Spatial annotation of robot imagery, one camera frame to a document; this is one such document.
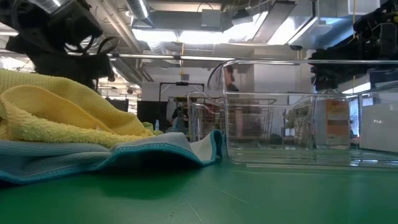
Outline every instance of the green table surface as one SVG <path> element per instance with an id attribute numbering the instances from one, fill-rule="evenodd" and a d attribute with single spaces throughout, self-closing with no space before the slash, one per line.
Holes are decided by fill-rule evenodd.
<path id="1" fill-rule="evenodd" d="M 396 223 L 398 173 L 219 162 L 0 190 L 0 223 Z"/>

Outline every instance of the blue microfiber cloth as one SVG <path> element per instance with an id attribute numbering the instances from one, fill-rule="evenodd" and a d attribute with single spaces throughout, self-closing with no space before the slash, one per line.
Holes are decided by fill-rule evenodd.
<path id="1" fill-rule="evenodd" d="M 111 149 L 87 143 L 0 140 L 0 180 L 30 184 L 110 167 L 134 169 L 148 158 L 178 165 L 170 156 L 177 156 L 181 164 L 206 166 L 216 161 L 222 144 L 223 135 L 218 130 L 194 143 L 183 133 L 167 133 L 119 143 Z"/>

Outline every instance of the transparent container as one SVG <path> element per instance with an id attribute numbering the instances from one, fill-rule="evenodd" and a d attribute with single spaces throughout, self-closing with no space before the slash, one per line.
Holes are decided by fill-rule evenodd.
<path id="1" fill-rule="evenodd" d="M 398 168 L 397 70 L 398 61 L 233 60 L 208 87 L 223 91 L 232 161 Z"/>

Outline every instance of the wire rack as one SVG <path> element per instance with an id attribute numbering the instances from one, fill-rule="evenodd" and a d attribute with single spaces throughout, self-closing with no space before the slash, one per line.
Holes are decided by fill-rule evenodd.
<path id="1" fill-rule="evenodd" d="M 187 103 L 187 97 L 186 96 L 178 96 L 174 98 L 174 102 L 177 106 L 177 125 L 175 126 L 177 128 L 178 132 L 182 132 L 188 137 L 188 123 L 189 123 L 189 118 L 188 118 L 188 103 Z"/>
<path id="2" fill-rule="evenodd" d="M 230 99 L 228 104 L 228 137 L 236 140 L 269 142 L 273 105 L 276 99 Z"/>
<path id="3" fill-rule="evenodd" d="M 214 129 L 225 131 L 224 102 L 222 98 L 210 98 L 206 93 L 194 91 L 188 94 L 189 139 L 203 139 Z"/>

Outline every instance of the towel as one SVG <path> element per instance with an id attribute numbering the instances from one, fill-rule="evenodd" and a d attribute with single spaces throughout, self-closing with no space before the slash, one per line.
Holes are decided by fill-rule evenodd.
<path id="1" fill-rule="evenodd" d="M 167 133 L 119 143 L 110 149 L 88 143 L 0 140 L 0 185 L 1 181 L 31 184 L 106 169 L 128 172 L 206 166 L 216 161 L 222 140 L 218 130 L 194 143 L 189 143 L 184 133 Z"/>
<path id="2" fill-rule="evenodd" d="M 154 136 L 131 113 L 67 78 L 0 70 L 0 139 L 107 148 Z"/>

